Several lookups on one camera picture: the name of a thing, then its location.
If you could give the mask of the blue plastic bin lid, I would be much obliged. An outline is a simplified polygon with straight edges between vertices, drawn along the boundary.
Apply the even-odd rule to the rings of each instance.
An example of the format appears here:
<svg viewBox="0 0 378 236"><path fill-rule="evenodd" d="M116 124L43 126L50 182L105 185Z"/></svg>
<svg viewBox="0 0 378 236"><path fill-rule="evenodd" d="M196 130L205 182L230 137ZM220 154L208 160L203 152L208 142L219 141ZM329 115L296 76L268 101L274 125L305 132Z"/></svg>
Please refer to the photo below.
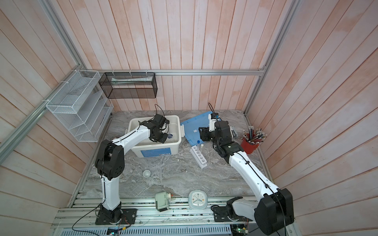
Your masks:
<svg viewBox="0 0 378 236"><path fill-rule="evenodd" d="M203 141L200 137L199 128L200 127L209 127L209 116L212 112L205 112L193 118L190 118L184 122L181 122L181 125L184 126L185 138L189 142L190 146L196 146L198 144L203 144Z"/></svg>

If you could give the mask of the white plastic storage bin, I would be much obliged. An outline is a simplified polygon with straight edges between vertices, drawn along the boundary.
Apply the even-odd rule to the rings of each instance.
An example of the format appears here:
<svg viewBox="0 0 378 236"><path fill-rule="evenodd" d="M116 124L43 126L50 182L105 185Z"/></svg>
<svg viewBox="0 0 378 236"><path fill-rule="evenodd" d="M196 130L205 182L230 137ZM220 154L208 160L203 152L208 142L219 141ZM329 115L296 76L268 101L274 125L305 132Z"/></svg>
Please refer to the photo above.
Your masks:
<svg viewBox="0 0 378 236"><path fill-rule="evenodd" d="M185 135L184 126L176 115L165 117L162 128L154 128L147 139L139 142L131 150L139 158L175 155Z"/></svg>

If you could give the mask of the small white dish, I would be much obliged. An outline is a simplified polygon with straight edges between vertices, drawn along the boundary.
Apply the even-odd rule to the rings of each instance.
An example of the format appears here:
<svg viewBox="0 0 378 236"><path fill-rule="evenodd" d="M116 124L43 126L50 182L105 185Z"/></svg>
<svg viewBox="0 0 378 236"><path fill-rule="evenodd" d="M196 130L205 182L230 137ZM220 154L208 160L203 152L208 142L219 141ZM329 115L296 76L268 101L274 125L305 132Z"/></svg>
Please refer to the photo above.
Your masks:
<svg viewBox="0 0 378 236"><path fill-rule="evenodd" d="M142 176L145 178L148 178L151 176L151 171L150 170L144 170L142 173Z"/></svg>

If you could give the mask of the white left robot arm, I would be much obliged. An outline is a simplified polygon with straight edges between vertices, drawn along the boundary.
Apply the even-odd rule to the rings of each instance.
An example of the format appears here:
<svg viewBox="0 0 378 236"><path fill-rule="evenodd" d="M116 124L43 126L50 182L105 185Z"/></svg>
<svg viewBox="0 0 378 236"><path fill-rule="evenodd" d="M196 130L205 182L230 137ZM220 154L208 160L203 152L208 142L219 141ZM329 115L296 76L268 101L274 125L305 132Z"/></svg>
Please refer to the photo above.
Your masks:
<svg viewBox="0 0 378 236"><path fill-rule="evenodd" d="M162 115L142 121L138 127L112 141L103 140L94 163L101 178L102 203L99 205L96 225L116 225L123 221L119 196L119 179L125 169L125 154L144 140L164 143L167 140L170 121Z"/></svg>

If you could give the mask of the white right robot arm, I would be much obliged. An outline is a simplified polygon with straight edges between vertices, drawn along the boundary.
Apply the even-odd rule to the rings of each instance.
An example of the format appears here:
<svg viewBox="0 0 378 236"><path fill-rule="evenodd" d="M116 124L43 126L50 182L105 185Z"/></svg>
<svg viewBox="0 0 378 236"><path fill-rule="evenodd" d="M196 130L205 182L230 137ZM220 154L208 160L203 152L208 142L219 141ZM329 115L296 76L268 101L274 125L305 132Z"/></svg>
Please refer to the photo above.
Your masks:
<svg viewBox="0 0 378 236"><path fill-rule="evenodd" d="M254 165L243 148L233 141L227 121L220 120L217 113L209 114L208 120L208 127L199 128L201 140L212 143L213 149L237 170L257 199L252 202L234 197L215 213L232 221L241 218L253 220L268 236L292 224L294 209L290 191L279 189Z"/></svg>

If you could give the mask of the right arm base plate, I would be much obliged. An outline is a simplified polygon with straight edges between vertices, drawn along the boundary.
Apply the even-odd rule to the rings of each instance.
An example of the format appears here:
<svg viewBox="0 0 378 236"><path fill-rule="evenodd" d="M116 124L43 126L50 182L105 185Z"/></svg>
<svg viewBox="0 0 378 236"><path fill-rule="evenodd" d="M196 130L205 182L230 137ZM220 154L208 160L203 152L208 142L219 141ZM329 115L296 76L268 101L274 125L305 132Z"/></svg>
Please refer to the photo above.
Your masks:
<svg viewBox="0 0 378 236"><path fill-rule="evenodd" d="M235 221L247 221L248 218L236 215L231 207L212 205L210 210L213 212L215 222L235 222Z"/></svg>

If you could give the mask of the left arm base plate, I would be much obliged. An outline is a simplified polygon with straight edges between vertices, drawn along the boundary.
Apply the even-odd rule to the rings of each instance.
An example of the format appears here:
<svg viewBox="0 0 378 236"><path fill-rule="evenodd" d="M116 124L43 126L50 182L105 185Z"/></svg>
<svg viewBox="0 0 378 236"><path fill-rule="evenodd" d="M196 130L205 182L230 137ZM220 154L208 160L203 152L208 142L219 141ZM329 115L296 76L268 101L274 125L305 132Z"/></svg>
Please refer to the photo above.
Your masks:
<svg viewBox="0 0 378 236"><path fill-rule="evenodd" d="M110 225L110 224L126 224L133 225L135 223L137 214L136 208L116 208L113 211L101 208L98 217L96 218L96 225Z"/></svg>

